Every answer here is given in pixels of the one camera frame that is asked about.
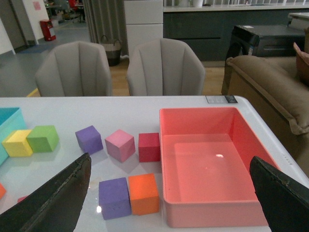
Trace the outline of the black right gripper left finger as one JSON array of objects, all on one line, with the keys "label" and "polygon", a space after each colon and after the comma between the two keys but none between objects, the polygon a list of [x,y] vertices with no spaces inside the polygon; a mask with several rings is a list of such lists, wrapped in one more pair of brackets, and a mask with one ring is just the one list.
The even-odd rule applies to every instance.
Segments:
[{"label": "black right gripper left finger", "polygon": [[91,158],[81,155],[0,216],[2,232],[72,232],[87,194]]}]

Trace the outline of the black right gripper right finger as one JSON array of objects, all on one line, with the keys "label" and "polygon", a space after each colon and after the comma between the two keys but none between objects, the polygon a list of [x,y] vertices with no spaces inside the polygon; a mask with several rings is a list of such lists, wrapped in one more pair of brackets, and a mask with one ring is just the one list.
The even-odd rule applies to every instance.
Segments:
[{"label": "black right gripper right finger", "polygon": [[309,189],[258,156],[249,171],[271,231],[307,232]]}]

